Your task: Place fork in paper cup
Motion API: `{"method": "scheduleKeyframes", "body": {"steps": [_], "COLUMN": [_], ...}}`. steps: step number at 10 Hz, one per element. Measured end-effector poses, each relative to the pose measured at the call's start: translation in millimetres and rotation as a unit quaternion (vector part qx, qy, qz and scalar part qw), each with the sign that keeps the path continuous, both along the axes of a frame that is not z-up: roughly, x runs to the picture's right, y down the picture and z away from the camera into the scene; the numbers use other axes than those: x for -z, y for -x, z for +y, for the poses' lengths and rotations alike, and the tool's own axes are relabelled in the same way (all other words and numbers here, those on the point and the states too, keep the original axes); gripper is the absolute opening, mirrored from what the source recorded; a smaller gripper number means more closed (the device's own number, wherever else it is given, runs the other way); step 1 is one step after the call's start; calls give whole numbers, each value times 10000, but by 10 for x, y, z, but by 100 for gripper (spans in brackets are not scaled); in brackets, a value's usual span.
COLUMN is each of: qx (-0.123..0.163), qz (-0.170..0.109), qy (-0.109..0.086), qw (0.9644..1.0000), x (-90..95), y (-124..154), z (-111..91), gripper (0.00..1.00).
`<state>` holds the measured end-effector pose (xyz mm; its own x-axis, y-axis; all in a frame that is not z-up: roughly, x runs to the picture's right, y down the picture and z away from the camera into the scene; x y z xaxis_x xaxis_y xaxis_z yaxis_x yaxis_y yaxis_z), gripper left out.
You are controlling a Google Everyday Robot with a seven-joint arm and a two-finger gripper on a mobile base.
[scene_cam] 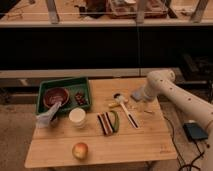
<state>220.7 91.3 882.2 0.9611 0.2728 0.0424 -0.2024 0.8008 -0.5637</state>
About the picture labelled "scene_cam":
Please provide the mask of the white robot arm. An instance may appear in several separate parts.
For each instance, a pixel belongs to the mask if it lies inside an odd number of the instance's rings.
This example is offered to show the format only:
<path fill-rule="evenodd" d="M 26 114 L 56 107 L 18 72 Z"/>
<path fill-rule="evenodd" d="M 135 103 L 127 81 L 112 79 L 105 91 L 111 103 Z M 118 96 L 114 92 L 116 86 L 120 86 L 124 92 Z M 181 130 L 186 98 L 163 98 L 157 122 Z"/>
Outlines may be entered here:
<path fill-rule="evenodd" d="M 174 80 L 172 70 L 149 72 L 143 87 L 144 100 L 153 101 L 158 94 L 163 94 L 208 133 L 210 147 L 206 149 L 201 171 L 213 171 L 213 104 L 178 87 Z"/>

